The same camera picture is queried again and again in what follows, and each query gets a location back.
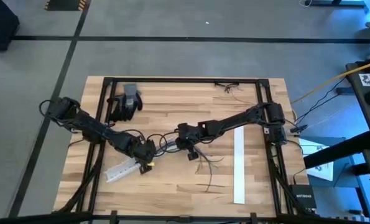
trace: wooden tabletop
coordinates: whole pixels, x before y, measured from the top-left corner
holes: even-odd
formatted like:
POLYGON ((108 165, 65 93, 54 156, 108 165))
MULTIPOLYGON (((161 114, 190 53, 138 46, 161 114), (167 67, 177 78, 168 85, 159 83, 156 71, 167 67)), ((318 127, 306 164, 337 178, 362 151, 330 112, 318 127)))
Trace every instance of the wooden tabletop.
MULTIPOLYGON (((81 107, 92 116, 96 114, 103 78, 88 77, 86 81, 81 107)), ((293 121, 284 79, 271 78, 269 81, 273 100, 282 105, 285 117, 293 121)), ((225 93, 212 83, 137 83, 137 87, 142 92, 143 110, 136 111, 131 121, 118 122, 113 129, 138 129, 145 136, 167 133, 179 123, 196 125, 199 121, 227 118, 257 103, 254 84, 240 84, 232 93, 225 93)), ((123 83, 119 83, 116 93, 122 92, 123 83)), ((211 187, 207 192, 210 179, 208 164, 203 161, 203 166, 196 172, 199 160, 189 161, 187 151, 181 151, 155 158, 153 170, 144 175, 133 172, 117 182, 106 183, 106 176, 101 174, 95 214, 109 215, 112 210, 117 210, 120 215, 248 217, 255 212, 259 217, 274 217, 262 128, 256 124, 246 125, 244 138, 245 205, 233 203, 234 145, 233 131, 228 131, 211 144, 197 145, 211 160, 223 158, 213 167, 211 187)), ((81 134, 74 134, 72 142, 79 139, 81 134)), ((88 146, 89 143, 83 141, 69 148, 54 209, 61 208, 80 185, 88 146)), ((288 180, 292 183, 292 176, 305 167, 302 153, 297 145, 291 143, 282 149, 288 180)), ((107 145, 102 170, 126 159, 128 157, 107 145)), ((297 174, 296 180, 298 184, 307 184, 306 172, 297 174)), ((284 204, 284 193, 281 197, 284 204)))

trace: gray floor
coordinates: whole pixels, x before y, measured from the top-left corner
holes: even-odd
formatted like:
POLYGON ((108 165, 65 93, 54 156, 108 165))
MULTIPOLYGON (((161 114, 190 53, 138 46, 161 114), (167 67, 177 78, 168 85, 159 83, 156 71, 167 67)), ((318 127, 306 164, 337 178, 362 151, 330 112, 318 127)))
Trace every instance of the gray floor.
MULTIPOLYGON (((5 2, 21 20, 20 35, 73 35, 80 17, 44 11, 39 0, 5 2)), ((364 22, 359 9, 304 8, 297 0, 94 0, 81 35, 370 39, 364 22)), ((50 98, 69 44, 13 41, 0 54, 0 217, 9 211, 34 144, 38 104, 50 98)), ((281 77, 294 100, 369 50, 365 44, 80 41, 60 95, 80 99, 88 75, 281 77)), ((306 112, 323 95, 294 110, 306 112)), ((310 136, 348 138, 366 129, 353 96, 337 97, 305 123, 313 125, 305 131, 310 136), (346 126, 350 116, 357 128, 346 126)), ((21 215, 51 211, 69 140, 70 133, 50 126, 21 215)))

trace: black glove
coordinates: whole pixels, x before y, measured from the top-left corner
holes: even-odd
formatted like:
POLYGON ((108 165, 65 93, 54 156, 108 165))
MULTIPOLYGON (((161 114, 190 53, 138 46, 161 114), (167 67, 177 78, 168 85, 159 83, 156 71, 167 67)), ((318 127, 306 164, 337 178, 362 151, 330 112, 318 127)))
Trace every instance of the black glove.
POLYGON ((142 99, 135 84, 125 84, 124 94, 109 100, 117 101, 116 108, 110 116, 110 120, 114 122, 131 120, 135 110, 140 111, 143 108, 142 99))

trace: yellow cable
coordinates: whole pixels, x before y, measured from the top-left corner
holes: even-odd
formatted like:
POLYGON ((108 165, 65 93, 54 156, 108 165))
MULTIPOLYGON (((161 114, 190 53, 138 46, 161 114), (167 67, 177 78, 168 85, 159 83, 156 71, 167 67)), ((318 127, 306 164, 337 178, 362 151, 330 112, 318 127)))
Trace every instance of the yellow cable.
POLYGON ((314 93, 315 91, 317 91, 317 90, 319 90, 319 89, 323 88, 324 86, 326 86, 327 84, 331 83, 331 82, 332 82, 332 81, 334 81, 334 80, 337 80, 337 79, 339 79, 339 78, 342 78, 342 77, 344 77, 344 76, 347 76, 347 75, 349 75, 349 74, 352 74, 352 73, 358 72, 358 71, 360 71, 360 70, 363 70, 363 69, 365 69, 365 68, 369 68, 369 67, 370 67, 370 64, 367 64, 367 65, 365 65, 365 66, 362 66, 362 67, 359 67, 359 68, 355 68, 355 69, 353 69, 353 70, 350 70, 350 71, 344 72, 344 73, 342 73, 342 74, 340 74, 340 75, 337 75, 336 77, 333 77, 333 78, 331 78, 331 79, 327 80, 325 83, 321 84, 320 86, 318 86, 318 87, 314 88, 312 91, 308 92, 307 94, 303 95, 302 97, 300 97, 300 98, 298 98, 298 99, 294 100, 293 102, 291 102, 291 104, 294 104, 294 103, 296 103, 296 102, 298 102, 298 101, 300 101, 300 100, 304 99, 304 98, 305 98, 305 97, 307 97, 308 95, 311 95, 311 94, 312 94, 312 93, 314 93))

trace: wooden table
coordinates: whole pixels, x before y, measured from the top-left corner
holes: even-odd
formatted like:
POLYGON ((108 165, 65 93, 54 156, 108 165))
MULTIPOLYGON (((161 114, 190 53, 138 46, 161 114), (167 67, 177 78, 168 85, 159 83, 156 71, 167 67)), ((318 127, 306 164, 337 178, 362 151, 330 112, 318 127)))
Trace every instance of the wooden table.
MULTIPOLYGON (((86 81, 81 107, 92 116, 97 110, 103 78, 88 77, 86 81)), ((284 79, 269 81, 273 100, 282 105, 287 119, 294 120, 284 79)), ((167 133, 179 123, 196 125, 199 121, 227 118, 257 103, 253 84, 240 84, 232 93, 225 93, 212 83, 137 83, 137 87, 142 92, 143 110, 136 111, 131 121, 118 122, 113 129, 138 129, 145 136, 167 133)), ((122 92, 123 84, 119 83, 116 93, 122 92)), ((106 176, 101 174, 95 214, 109 215, 117 210, 120 215, 249 217, 255 212, 258 217, 275 217, 262 128, 246 125, 244 137, 245 205, 233 203, 233 131, 228 131, 211 144, 197 145, 211 160, 223 158, 213 167, 209 191, 205 191, 210 179, 208 164, 203 162, 196 173, 199 160, 188 161, 187 151, 181 151, 155 158, 153 170, 144 175, 133 172, 117 182, 106 183, 106 176)), ((79 139, 81 134, 74 134, 72 142, 79 139)), ((83 141, 69 148, 54 209, 62 207, 80 185, 88 146, 83 141)), ((288 180, 292 183, 292 176, 305 167, 302 153, 297 145, 289 143, 283 146, 283 154, 288 180)), ((108 145, 102 170, 126 159, 108 145)), ((305 171, 297 174, 296 179, 298 184, 308 183, 305 171)), ((284 204, 284 193, 281 202, 284 204)))

